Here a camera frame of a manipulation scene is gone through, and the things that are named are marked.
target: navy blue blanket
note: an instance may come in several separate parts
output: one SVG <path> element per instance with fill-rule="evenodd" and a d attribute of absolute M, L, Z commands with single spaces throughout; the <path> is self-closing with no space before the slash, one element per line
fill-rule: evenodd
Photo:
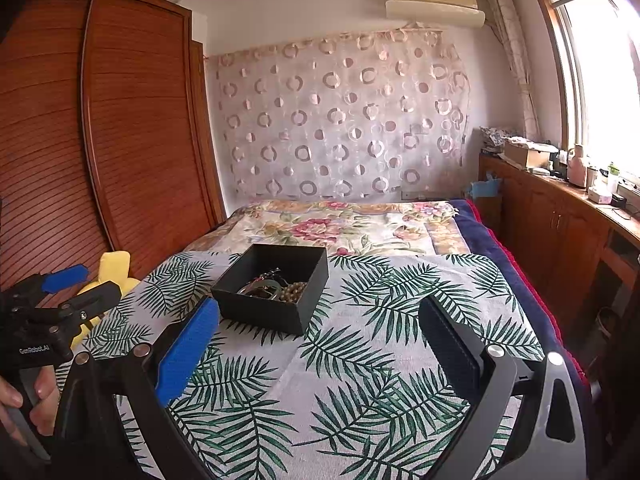
<path fill-rule="evenodd" d="M 495 240 L 492 232 L 476 219 L 476 214 L 470 203 L 466 200 L 451 200 L 450 204 L 460 212 L 454 218 L 460 233 L 469 246 L 469 250 L 472 253 L 487 256 L 498 266 L 527 314 L 527 318 L 529 318 L 529 322 L 536 332 L 545 353 L 555 351 L 564 356 L 574 384 L 578 404 L 580 405 L 580 414 L 582 415 L 582 424 L 584 425 L 587 443 L 589 469 L 591 471 L 597 470 L 600 464 L 600 443 L 591 404 L 591 392 L 583 381 L 584 374 L 572 355 L 562 345 L 555 321 L 547 313 L 542 300 L 536 298 L 536 295 L 522 279 L 507 253 Z"/>

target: human hand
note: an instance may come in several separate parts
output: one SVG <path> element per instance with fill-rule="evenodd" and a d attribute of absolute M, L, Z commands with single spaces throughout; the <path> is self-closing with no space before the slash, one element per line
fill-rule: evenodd
<path fill-rule="evenodd" d="M 60 391 L 56 386 L 56 375 L 53 366 L 43 367 L 33 386 L 40 402 L 31 410 L 31 422 L 41 435 L 50 436 L 53 434 L 56 412 L 60 401 Z M 9 417 L 5 406 L 20 408 L 22 406 L 22 396 L 14 387 L 0 377 L 0 422 L 12 438 L 19 444 L 26 446 L 27 443 L 24 436 Z"/>
<path fill-rule="evenodd" d="M 60 402 L 60 391 L 56 384 L 53 366 L 42 367 L 33 385 L 40 402 L 31 410 L 29 417 L 42 436 L 53 435 L 56 413 Z"/>

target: air conditioner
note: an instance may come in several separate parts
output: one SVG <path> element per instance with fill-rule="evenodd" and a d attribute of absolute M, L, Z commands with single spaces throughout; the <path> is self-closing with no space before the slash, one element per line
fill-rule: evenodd
<path fill-rule="evenodd" d="M 433 25 L 482 27 L 484 12 L 476 0 L 388 0 L 386 16 Z"/>

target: leaf-patterned blanket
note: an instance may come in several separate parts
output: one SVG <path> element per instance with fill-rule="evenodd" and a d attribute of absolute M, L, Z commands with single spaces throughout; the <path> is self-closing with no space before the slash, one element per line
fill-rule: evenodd
<path fill-rule="evenodd" d="M 237 257 L 172 256 L 90 333 L 84 349 L 115 356 L 153 341 Z M 222 478 L 417 479 L 468 410 L 420 332 L 418 304 L 427 294 L 486 342 L 542 359 L 517 298 L 484 256 L 332 256 L 305 336 L 222 320 L 169 410 Z M 161 477 L 130 407 L 119 402 L 140 462 Z M 517 409 L 514 399 L 479 474 L 495 468 Z"/>

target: open black box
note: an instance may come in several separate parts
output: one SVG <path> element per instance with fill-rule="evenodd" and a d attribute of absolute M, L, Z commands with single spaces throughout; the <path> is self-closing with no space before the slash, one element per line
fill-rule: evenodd
<path fill-rule="evenodd" d="M 237 294 L 260 274 L 278 267 L 289 282 L 306 282 L 296 304 Z M 253 244 L 220 276 L 211 294 L 226 319 L 304 335 L 329 278 L 324 247 Z"/>

